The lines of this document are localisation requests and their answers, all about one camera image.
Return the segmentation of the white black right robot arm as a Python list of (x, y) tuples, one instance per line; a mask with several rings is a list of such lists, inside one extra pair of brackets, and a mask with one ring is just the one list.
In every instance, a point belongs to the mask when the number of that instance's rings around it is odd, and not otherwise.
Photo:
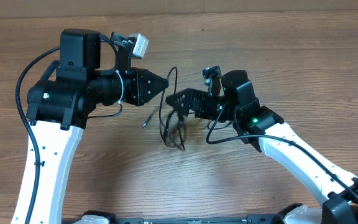
[(302, 140), (276, 112), (259, 103), (244, 70), (225, 75), (203, 71), (208, 91), (187, 88), (167, 97), (180, 116), (214, 124), (230, 121), (237, 136), (207, 140), (220, 144), (241, 140), (281, 164), (318, 201), (320, 208), (293, 203), (276, 214), (248, 215), (244, 223), (358, 223), (358, 176), (322, 156)]

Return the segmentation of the cardboard back wall panel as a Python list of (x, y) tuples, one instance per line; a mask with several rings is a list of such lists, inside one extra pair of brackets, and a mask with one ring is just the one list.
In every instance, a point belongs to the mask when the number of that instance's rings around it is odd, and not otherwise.
[(0, 19), (325, 10), (358, 10), (358, 0), (0, 0)]

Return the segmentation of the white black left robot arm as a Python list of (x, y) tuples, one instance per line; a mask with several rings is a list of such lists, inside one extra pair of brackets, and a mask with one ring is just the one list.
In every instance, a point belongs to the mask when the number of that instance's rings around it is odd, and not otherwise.
[(87, 121), (98, 105), (142, 106), (168, 80), (134, 68), (149, 41), (142, 34), (106, 36), (65, 29), (54, 60), (18, 107), (29, 141), (13, 223), (61, 223), (70, 167)]

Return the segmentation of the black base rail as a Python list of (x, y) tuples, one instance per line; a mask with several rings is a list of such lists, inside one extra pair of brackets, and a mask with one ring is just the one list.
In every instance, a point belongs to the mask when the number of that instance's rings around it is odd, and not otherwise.
[(89, 210), (81, 218), (83, 223), (112, 224), (284, 224), (279, 215), (256, 214), (245, 217), (220, 218), (116, 218), (115, 214)]

